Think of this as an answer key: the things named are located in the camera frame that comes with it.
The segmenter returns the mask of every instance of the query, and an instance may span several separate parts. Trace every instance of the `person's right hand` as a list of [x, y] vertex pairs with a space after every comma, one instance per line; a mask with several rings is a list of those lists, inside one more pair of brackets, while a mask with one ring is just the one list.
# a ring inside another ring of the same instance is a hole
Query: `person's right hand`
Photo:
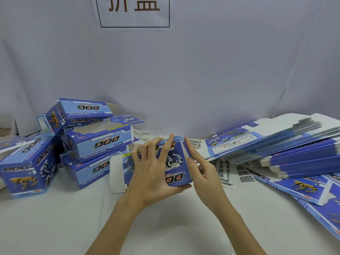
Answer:
[[197, 166], [192, 158], [187, 158], [187, 164], [193, 180], [193, 185], [198, 197], [215, 215], [226, 202], [229, 202], [224, 192], [221, 181], [215, 167], [202, 157], [191, 145], [188, 137], [185, 143], [192, 157], [200, 163]]

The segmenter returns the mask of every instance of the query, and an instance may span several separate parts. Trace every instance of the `hand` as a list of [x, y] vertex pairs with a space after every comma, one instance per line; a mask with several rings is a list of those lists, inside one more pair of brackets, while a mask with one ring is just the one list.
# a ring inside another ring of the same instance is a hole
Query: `hand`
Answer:
[[215, 167], [205, 160], [191, 145], [188, 137], [185, 137], [185, 143], [192, 157], [201, 165], [197, 166], [192, 158], [187, 159], [195, 191], [203, 204], [216, 215], [221, 206], [224, 206], [225, 202], [229, 202], [218, 173]]
[[133, 149], [131, 155], [135, 163], [135, 171], [128, 189], [121, 197], [123, 201], [128, 202], [128, 205], [141, 211], [147, 206], [191, 188], [191, 184], [170, 187], [165, 181], [166, 160], [173, 138], [174, 133], [165, 142], [158, 159], [156, 145], [164, 140], [163, 138], [158, 137], [145, 142], [141, 146], [141, 158], [137, 154], [140, 145]]

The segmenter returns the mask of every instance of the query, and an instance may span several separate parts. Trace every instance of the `white table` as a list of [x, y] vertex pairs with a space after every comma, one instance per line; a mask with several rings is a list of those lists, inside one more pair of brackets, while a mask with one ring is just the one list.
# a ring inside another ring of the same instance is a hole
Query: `white table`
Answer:
[[[43, 195], [12, 200], [1, 190], [0, 254], [83, 255], [121, 195], [109, 194], [107, 184], [105, 177], [78, 191], [62, 171]], [[268, 254], [339, 254], [340, 242], [290, 195], [261, 182], [225, 191]], [[125, 254], [225, 255], [230, 246], [192, 188], [144, 210]]]

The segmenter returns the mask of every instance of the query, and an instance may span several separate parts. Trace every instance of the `white paper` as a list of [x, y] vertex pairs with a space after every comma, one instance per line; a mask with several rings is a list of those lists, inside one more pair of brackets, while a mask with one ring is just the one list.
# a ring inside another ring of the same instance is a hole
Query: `white paper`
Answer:
[[97, 24], [110, 31], [168, 31], [172, 0], [92, 0]]

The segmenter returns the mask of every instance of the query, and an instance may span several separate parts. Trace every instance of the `forearm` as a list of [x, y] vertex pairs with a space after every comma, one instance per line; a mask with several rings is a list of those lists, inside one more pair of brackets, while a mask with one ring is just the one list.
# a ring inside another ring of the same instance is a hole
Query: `forearm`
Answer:
[[237, 255], [265, 255], [266, 252], [249, 231], [241, 215], [225, 201], [216, 213]]
[[134, 219], [140, 209], [125, 200], [118, 200], [115, 208], [85, 255], [119, 255]]

